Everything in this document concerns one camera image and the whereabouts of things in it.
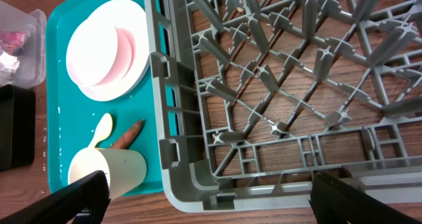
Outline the pink bowl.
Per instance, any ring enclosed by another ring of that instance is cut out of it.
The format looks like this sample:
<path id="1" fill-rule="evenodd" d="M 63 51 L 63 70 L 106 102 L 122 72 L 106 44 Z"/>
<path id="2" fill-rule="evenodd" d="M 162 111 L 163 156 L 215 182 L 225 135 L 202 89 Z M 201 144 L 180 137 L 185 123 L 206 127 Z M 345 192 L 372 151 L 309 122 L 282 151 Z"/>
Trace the pink bowl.
<path id="1" fill-rule="evenodd" d="M 126 29 L 90 17 L 73 32 L 66 67 L 78 86 L 101 86 L 122 79 L 134 57 L 133 38 Z"/>

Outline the white tissue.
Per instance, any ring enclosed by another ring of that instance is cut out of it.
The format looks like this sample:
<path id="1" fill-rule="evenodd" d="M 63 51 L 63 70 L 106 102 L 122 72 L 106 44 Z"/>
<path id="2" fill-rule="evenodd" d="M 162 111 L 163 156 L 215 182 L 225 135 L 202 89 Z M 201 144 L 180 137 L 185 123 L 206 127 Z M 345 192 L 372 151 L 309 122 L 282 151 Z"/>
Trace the white tissue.
<path id="1" fill-rule="evenodd" d="M 17 57 L 9 55 L 8 53 L 1 51 L 1 72 L 4 73 L 15 73 L 20 66 L 20 62 Z"/>

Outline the red snack wrapper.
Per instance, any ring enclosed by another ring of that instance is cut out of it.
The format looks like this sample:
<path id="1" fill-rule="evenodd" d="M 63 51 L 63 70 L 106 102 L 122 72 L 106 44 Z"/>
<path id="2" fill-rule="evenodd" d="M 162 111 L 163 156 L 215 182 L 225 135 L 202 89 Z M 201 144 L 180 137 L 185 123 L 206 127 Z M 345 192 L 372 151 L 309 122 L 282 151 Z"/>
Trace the red snack wrapper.
<path id="1" fill-rule="evenodd" d="M 29 35 L 26 32 L 1 31 L 1 54 L 20 56 L 24 53 L 24 45 Z"/>

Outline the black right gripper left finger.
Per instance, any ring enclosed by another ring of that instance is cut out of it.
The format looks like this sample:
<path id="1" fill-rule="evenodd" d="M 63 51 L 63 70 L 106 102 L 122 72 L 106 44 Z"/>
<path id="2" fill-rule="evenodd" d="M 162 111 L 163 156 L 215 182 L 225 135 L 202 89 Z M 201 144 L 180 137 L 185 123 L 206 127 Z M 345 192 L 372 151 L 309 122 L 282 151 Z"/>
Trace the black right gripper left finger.
<path id="1" fill-rule="evenodd" d="M 101 223 L 111 202 L 103 171 L 74 183 L 1 219 L 2 223 Z"/>

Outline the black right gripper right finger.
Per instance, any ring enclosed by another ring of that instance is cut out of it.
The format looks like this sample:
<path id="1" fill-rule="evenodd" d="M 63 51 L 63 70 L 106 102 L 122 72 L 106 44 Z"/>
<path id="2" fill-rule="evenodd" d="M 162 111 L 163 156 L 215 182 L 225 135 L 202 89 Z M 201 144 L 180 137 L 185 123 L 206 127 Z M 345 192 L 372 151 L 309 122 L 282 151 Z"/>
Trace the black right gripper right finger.
<path id="1" fill-rule="evenodd" d="M 327 173 L 315 175 L 309 203 L 318 223 L 421 224 Z"/>

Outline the pink round plate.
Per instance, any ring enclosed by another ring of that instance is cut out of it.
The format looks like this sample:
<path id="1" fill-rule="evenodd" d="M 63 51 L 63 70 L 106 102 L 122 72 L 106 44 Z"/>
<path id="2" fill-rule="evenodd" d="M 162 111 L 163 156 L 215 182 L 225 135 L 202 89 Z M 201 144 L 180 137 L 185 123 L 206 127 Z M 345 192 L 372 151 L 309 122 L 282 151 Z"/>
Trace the pink round plate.
<path id="1" fill-rule="evenodd" d="M 134 57 L 127 74 L 120 80 L 101 86 L 78 86 L 80 91 L 95 101 L 110 101 L 130 92 L 148 70 L 149 45 L 146 13 L 131 0 L 111 0 L 100 5 L 88 17 L 100 18 L 126 29 L 133 38 Z"/>

